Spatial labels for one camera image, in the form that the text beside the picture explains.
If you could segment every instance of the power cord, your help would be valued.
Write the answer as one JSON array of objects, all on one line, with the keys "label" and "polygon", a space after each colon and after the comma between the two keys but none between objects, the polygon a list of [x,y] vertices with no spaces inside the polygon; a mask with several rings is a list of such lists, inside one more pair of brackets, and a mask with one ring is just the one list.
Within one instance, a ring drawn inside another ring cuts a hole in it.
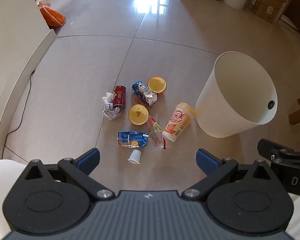
[{"label": "power cord", "polygon": [[7,143],[8,135],[11,134],[11,133],[13,133],[13,132],[15,132],[16,130],[18,130],[18,129],[20,128],[20,126],[21,126],[21,123],[22,123],[22,120],[23,120],[23,114],[25,113],[26,105],[27,105],[28,98],[29,98],[29,94],[30,94],[30,90],[31,90],[31,77],[32,77],[32,75],[33,75],[34,72],[35,72],[35,70],[32,71],[32,73],[30,74],[30,78],[29,78],[29,79],[30,79],[30,88],[29,88],[29,92],[28,92],[28,95],[27,95],[27,99],[26,99],[26,103],[25,103],[25,108],[23,109],[23,113],[22,113],[22,117],[21,117],[20,124],[19,124],[19,126],[17,127],[17,129],[15,129],[15,130],[13,130],[13,131],[11,131],[11,132],[9,132],[9,133],[7,134],[6,140],[5,140],[5,142],[4,142],[3,150],[2,150],[2,156],[1,156],[1,159],[3,159],[3,152],[4,152],[4,148],[5,148],[5,146],[6,146],[6,143]]}]

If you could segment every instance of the tiled floor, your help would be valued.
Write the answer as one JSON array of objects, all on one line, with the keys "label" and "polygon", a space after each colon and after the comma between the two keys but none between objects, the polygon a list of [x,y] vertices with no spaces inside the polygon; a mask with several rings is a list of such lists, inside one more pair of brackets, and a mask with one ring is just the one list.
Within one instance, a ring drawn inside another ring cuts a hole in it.
[{"label": "tiled floor", "polygon": [[[240,163],[258,157],[261,138],[300,150],[300,124],[288,123],[300,98],[300,36],[283,23],[271,25],[248,8],[237,11],[213,0],[49,1],[67,22],[33,75],[22,125],[9,135],[5,158],[55,163],[96,146],[101,162],[91,176],[114,191],[181,191],[204,177],[195,164],[198,148]],[[127,117],[134,103],[131,85],[154,75],[166,79],[167,90],[150,110],[164,126],[177,103],[195,106],[215,59],[229,50],[254,57],[268,71],[278,94],[275,118],[223,139],[208,136],[193,120],[168,150],[154,152],[149,142],[141,149],[141,165],[129,163],[131,150],[117,145],[117,132],[147,131]],[[127,87],[127,109],[109,121],[101,114],[102,96],[114,85]]]}]

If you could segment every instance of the white wall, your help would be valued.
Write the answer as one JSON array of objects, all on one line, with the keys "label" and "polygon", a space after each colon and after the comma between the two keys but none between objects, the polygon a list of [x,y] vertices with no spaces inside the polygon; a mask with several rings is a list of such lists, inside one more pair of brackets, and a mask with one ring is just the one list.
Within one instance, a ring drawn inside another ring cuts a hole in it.
[{"label": "white wall", "polygon": [[13,88],[49,32],[34,0],[0,0],[0,123]]}]

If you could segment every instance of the red soda can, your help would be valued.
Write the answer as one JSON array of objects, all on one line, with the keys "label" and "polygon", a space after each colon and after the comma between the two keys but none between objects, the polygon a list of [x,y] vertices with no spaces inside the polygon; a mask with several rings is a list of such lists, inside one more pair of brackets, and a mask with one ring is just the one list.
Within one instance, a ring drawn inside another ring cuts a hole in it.
[{"label": "red soda can", "polygon": [[126,106],[126,88],[124,86],[116,86],[113,89],[114,99],[113,107],[119,107],[121,109]]}]

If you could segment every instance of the crumpled paper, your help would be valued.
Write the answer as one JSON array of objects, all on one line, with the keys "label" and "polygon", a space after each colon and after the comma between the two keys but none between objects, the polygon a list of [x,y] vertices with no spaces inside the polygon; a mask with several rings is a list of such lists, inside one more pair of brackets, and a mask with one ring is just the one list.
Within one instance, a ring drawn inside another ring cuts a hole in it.
[{"label": "crumpled paper", "polygon": [[109,92],[107,92],[106,96],[102,98],[102,100],[105,102],[105,108],[102,111],[102,115],[108,117],[110,121],[116,119],[121,115],[120,108],[113,107],[112,104],[113,99],[114,99],[114,94]]}]

